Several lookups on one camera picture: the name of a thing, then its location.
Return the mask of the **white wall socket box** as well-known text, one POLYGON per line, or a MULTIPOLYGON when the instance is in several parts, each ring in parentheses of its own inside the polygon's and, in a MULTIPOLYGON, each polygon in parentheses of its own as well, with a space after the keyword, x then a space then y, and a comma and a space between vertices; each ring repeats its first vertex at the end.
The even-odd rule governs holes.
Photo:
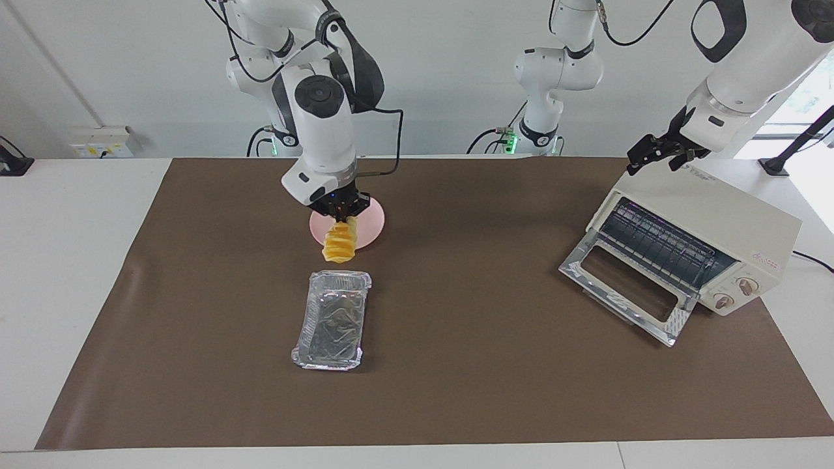
POLYGON ((127 126, 75 128, 69 145, 77 158, 133 158, 139 151, 136 137, 127 126))

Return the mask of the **brown table mat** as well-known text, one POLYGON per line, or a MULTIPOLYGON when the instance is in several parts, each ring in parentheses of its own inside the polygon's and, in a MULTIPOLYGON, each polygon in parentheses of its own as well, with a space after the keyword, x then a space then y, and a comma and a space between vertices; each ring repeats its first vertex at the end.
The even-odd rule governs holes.
POLYGON ((327 269, 286 160, 170 164, 36 443, 496 444, 834 436, 762 301, 699 308, 665 347, 558 266, 617 158, 409 160, 360 181, 385 211, 360 366, 298 368, 327 269))

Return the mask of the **glass oven door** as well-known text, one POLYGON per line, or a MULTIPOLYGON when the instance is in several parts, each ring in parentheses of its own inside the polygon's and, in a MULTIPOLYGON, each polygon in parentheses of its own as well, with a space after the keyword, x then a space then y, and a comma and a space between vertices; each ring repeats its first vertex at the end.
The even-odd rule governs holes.
POLYGON ((643 253, 595 229, 589 229, 586 232, 575 249, 560 265, 559 271, 580 285, 586 293, 617 317, 640 327, 669 348, 678 341, 680 332, 684 329, 700 299, 700 291, 684 279, 659 267, 643 253), (669 318, 659 320, 653 317, 629 299, 624 290, 610 286, 583 267, 582 262, 595 248, 610 253, 617 261, 649 279, 652 284, 659 285, 673 294, 676 297, 676 303, 669 311, 669 318))

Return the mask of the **black clamp mount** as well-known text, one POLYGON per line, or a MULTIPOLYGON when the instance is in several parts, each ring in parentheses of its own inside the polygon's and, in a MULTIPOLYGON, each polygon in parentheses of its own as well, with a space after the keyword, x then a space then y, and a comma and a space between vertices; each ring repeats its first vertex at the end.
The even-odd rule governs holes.
POLYGON ((21 177, 34 164, 15 143, 0 135, 0 177, 21 177))

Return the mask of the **yellow sliced bread loaf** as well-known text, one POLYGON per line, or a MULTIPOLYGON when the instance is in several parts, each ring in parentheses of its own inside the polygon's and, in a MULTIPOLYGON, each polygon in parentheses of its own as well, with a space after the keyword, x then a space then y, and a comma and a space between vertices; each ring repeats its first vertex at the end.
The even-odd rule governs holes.
POLYGON ((351 261, 357 250, 357 218, 354 225, 333 223, 324 235, 322 255, 328 263, 343 264, 351 261))

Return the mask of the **aluminium foil tray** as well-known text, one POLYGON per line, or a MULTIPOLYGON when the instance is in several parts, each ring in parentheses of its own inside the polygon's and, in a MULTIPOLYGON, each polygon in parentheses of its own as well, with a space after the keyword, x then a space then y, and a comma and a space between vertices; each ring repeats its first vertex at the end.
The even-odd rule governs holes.
POLYGON ((364 271, 323 270, 309 277, 300 336, 290 356, 305 370, 350 371, 362 362, 362 334, 372 278, 364 271))

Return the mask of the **cream toaster oven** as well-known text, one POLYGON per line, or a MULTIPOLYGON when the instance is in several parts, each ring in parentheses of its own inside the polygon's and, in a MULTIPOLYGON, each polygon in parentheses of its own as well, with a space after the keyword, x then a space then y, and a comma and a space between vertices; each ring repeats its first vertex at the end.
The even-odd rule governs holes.
POLYGON ((802 222, 712 173, 685 164, 671 171, 652 164, 636 175, 624 173, 586 227, 599 231, 620 198, 628 198, 667 222, 738 260, 701 288, 697 305, 726 317, 783 281, 802 222), (736 282, 756 280, 759 294, 744 296, 736 282), (732 311, 714 310, 713 296, 729 294, 732 311))

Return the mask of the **pink round plate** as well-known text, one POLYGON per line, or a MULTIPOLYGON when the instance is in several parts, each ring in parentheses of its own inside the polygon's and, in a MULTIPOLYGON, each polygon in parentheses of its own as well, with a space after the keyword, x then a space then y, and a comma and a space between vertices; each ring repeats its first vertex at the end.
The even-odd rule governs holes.
MULTIPOLYGON (((315 212, 309 216, 309 230, 312 237, 324 246, 325 236, 334 224, 334 219, 315 212)), ((356 249, 369 246, 381 235, 385 222, 383 206, 375 197, 371 197, 371 205, 358 217, 356 222, 356 249)))

